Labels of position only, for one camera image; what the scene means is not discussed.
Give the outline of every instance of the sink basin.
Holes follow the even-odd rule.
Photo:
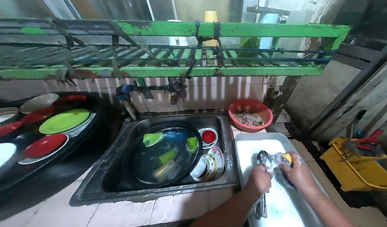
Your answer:
[[[257,163],[257,154],[261,150],[265,150],[269,154],[297,152],[287,137],[281,133],[241,134],[236,136],[235,142],[241,185],[247,183],[251,168]],[[275,177],[272,178],[271,182],[272,187],[265,198],[268,218],[257,220],[254,212],[251,212],[248,217],[251,227],[323,226],[299,191],[281,185]]]
[[[122,177],[121,158],[127,147],[143,132],[156,124],[166,121],[186,121],[197,130],[213,128],[218,133],[216,146],[220,147],[226,158],[225,172],[215,181],[196,182],[189,175],[187,178],[165,188],[140,189],[125,187],[127,179]],[[145,202],[162,196],[189,193],[209,189],[238,186],[237,164],[233,145],[233,135],[228,121],[228,113],[223,111],[156,114],[142,117],[140,120],[124,123],[122,129],[105,154],[98,160],[80,187],[70,199],[70,205],[82,206],[95,203],[128,200]]]

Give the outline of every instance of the red plate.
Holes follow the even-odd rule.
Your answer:
[[[0,126],[0,137],[3,137],[5,135],[13,132],[17,128],[19,128],[19,126],[21,126],[21,125],[22,125],[22,121],[15,121],[15,122],[11,122],[9,124],[5,124],[5,125]]]
[[[87,100],[87,97],[85,95],[70,95],[63,98],[60,98],[54,103],[52,103],[53,107],[69,107],[74,106],[77,104],[80,104]]]
[[[202,132],[202,140],[205,143],[212,143],[216,140],[216,133],[211,130],[206,130]]]
[[[59,148],[66,140],[66,135],[61,133],[43,137],[29,145],[24,151],[24,156],[28,158],[44,156]]]
[[[45,119],[46,117],[49,117],[53,114],[55,111],[54,107],[45,107],[39,110],[35,110],[32,113],[27,114],[24,116],[24,118],[21,120],[24,124],[30,124],[34,123],[40,120]]]

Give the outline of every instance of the yellow sponge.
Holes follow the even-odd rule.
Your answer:
[[[282,157],[286,158],[287,161],[289,161],[290,163],[292,163],[292,157],[290,156],[290,154],[285,153],[285,154],[282,155]]]

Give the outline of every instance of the red bowl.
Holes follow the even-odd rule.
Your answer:
[[[66,135],[61,133],[43,137],[29,145],[24,151],[24,156],[27,158],[44,156],[59,148],[66,140]]]
[[[55,111],[54,107],[45,107],[39,110],[35,110],[32,113],[27,114],[24,116],[24,118],[21,120],[24,124],[30,124],[37,121],[41,121],[45,119],[46,117],[49,117],[52,115]]]
[[[248,126],[237,121],[233,114],[238,111],[249,110],[257,113],[264,120],[264,124],[261,126]],[[272,111],[265,104],[255,99],[238,99],[229,106],[229,116],[234,123],[235,127],[245,132],[259,132],[263,128],[266,128],[271,124],[273,120]]]
[[[85,100],[87,100],[87,97],[85,95],[69,95],[54,101],[52,103],[52,106],[57,108],[70,107],[78,105],[84,102]]]
[[[19,128],[21,125],[22,125],[22,121],[15,121],[15,122],[11,122],[9,124],[5,124],[5,125],[0,126],[0,137],[3,137],[5,135],[13,132],[17,128]]]
[[[202,132],[202,140],[205,143],[212,143],[216,140],[216,133],[211,130]]]

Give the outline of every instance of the green plate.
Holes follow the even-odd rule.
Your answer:
[[[90,114],[91,113],[85,109],[75,109],[60,113],[45,121],[39,127],[39,132],[42,134],[64,132],[83,123]]]

